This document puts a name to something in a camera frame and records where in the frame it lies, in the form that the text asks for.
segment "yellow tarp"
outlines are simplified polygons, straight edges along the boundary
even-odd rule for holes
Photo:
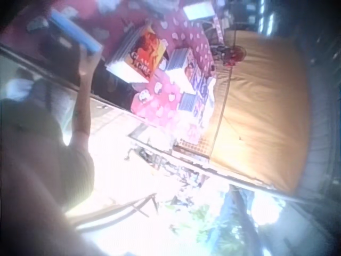
[[[238,31],[236,45],[247,56],[233,68],[211,163],[292,194],[310,132],[303,61],[283,39]]]

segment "table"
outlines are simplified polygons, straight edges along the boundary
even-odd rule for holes
[[[102,43],[105,59],[110,58],[115,49],[118,49],[120,40],[131,26],[139,26],[149,20],[157,36],[167,45],[169,56],[176,48],[191,47],[204,76],[211,75],[214,62],[201,23],[187,20],[182,8],[167,14],[164,20],[159,20],[138,1],[121,1],[116,6],[108,5],[109,2],[115,1],[60,0],[55,1],[51,8],[71,18]],[[39,52],[39,42],[47,33],[44,17],[43,13],[32,6],[25,8],[5,29],[0,42],[33,59],[48,61]],[[40,21],[43,28],[29,32],[27,26],[31,26],[32,21]],[[156,85],[162,87],[160,92],[156,90]],[[134,97],[131,111],[155,126],[174,131],[180,121],[177,105],[181,101],[182,92],[179,87],[158,69],[144,90],[148,90],[152,99],[148,103],[142,103],[140,95],[146,91],[141,90]]]

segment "stack of books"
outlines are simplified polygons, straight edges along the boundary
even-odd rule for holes
[[[131,29],[106,67],[127,83],[148,83],[165,50],[150,25]]]
[[[184,91],[195,94],[192,85],[197,62],[190,48],[176,49],[170,56],[166,74]]]

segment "metal bar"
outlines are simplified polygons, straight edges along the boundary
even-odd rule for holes
[[[134,131],[132,131],[128,136],[132,138],[137,138],[141,135],[142,132],[144,132],[148,126],[144,123],[141,123],[138,127],[135,128]]]
[[[210,176],[210,177],[220,177],[223,178],[225,180],[227,180],[229,182],[229,184],[237,186],[239,188],[243,188],[243,189],[247,189],[250,191],[254,191],[254,192],[262,192],[262,193],[266,193],[270,196],[285,200],[285,201],[289,201],[289,202],[295,202],[295,203],[300,203],[300,204],[308,204],[308,205],[315,205],[318,206],[319,204],[316,203],[315,201],[309,200],[309,199],[303,199],[303,198],[299,198],[299,197],[294,197],[294,196],[288,196],[280,191],[277,190],[270,190],[267,189],[265,187],[261,187],[261,186],[257,186],[255,184],[243,181],[243,180],[239,180],[237,178],[231,177],[231,176],[225,176],[222,174],[217,173],[215,170],[213,169],[203,169],[201,166],[195,166],[191,163],[185,162],[184,160],[178,159],[166,152],[163,152],[157,148],[154,148],[146,143],[143,143],[141,141],[138,141],[137,139],[131,138],[132,140],[135,141],[136,144],[138,144],[140,147],[143,147],[151,152],[153,152],[154,154],[158,154],[164,158],[166,158],[169,161],[172,161],[174,163],[177,163],[178,165],[184,166],[188,169],[191,169],[193,171],[199,172],[201,174],[204,174],[206,176]]]
[[[149,218],[149,215],[147,215],[146,213],[142,212],[139,208],[137,208],[136,206],[132,206],[135,210],[137,210],[138,212],[140,212],[142,215],[146,216],[147,218]]]
[[[222,123],[222,120],[223,120],[223,117],[224,117],[224,109],[225,109],[225,106],[226,106],[226,102],[228,100],[228,95],[229,95],[229,90],[230,90],[230,83],[231,83],[231,77],[232,77],[232,71],[233,71],[233,67],[230,67],[230,71],[229,71],[229,81],[228,81],[228,84],[227,84],[227,90],[226,90],[226,94],[225,94],[225,98],[224,98],[224,102],[223,102],[223,108],[222,108],[222,112],[220,114],[220,117],[219,117],[219,122],[218,122],[218,126],[217,126],[217,130],[214,134],[214,139],[213,139],[213,145],[212,145],[212,150],[209,154],[209,156],[211,156],[212,154],[212,151],[214,149],[214,145],[215,145],[215,141],[217,140],[217,137],[218,137],[218,132],[219,132],[219,128],[220,128],[220,125]]]

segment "shirt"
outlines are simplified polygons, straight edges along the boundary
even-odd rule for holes
[[[31,102],[1,101],[1,239],[10,255],[103,255],[64,216],[93,190],[85,150],[66,146],[58,122]]]

